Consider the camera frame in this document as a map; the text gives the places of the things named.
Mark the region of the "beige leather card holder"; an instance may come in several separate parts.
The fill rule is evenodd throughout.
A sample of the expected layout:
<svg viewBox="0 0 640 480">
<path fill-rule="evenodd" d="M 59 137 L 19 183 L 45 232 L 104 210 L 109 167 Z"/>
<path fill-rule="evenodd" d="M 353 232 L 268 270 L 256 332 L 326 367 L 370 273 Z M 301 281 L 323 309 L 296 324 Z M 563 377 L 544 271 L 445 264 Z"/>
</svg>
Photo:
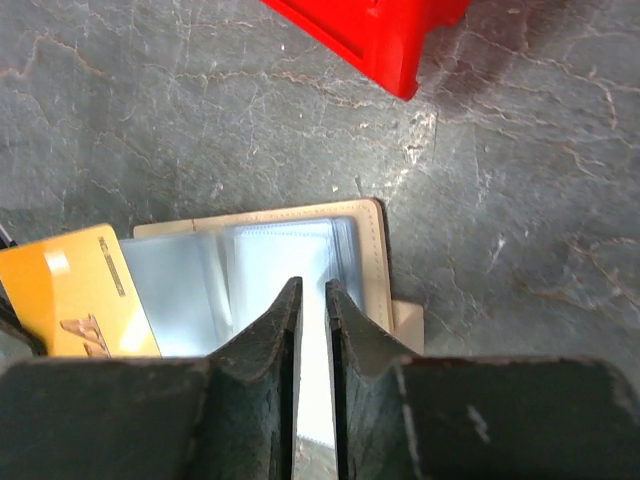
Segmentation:
<svg viewBox="0 0 640 480">
<path fill-rule="evenodd" d="M 165 357 L 216 351 L 300 278 L 297 433 L 324 446 L 334 443 L 329 281 L 409 348 L 424 347 L 422 308 L 390 294 L 383 212 L 373 199 L 142 225 L 121 249 Z"/>
</svg>

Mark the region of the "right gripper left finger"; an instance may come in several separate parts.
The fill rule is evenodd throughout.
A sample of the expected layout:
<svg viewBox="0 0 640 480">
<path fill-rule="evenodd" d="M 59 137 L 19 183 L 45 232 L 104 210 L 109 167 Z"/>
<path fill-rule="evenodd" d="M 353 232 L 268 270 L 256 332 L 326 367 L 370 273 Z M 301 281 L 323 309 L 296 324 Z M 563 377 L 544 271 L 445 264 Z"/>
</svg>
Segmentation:
<svg viewBox="0 0 640 480">
<path fill-rule="evenodd" d="M 1 360 L 5 479 L 289 479 L 302 281 L 196 358 Z"/>
</svg>

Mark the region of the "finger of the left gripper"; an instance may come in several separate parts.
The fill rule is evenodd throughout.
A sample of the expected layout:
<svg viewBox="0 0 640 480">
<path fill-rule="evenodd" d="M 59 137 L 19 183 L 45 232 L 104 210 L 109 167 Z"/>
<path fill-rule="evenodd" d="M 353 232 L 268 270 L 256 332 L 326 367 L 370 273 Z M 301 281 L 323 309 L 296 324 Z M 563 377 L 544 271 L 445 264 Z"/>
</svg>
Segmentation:
<svg viewBox="0 0 640 480">
<path fill-rule="evenodd" d="M 1 297 L 1 332 L 24 344 L 31 355 L 43 355 L 42 340 L 20 323 L 13 307 L 4 297 Z"/>
</svg>

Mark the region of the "gold VIP credit card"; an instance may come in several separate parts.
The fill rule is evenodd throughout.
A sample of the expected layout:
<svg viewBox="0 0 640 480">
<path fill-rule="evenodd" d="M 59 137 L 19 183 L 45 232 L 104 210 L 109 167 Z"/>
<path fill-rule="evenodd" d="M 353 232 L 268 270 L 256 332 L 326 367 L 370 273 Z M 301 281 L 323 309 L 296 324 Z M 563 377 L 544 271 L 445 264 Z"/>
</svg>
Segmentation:
<svg viewBox="0 0 640 480">
<path fill-rule="evenodd" d="M 50 356 L 161 355 L 108 224 L 3 250 L 1 284 Z"/>
</svg>

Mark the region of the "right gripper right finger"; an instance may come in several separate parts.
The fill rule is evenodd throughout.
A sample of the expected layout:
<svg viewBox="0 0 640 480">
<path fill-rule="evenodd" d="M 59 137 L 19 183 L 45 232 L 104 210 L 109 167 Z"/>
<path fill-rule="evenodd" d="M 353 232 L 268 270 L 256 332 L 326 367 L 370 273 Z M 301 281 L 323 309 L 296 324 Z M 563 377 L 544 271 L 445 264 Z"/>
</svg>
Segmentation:
<svg viewBox="0 0 640 480">
<path fill-rule="evenodd" d="M 639 397 L 591 358 L 427 357 L 326 286 L 342 479 L 635 479 Z"/>
</svg>

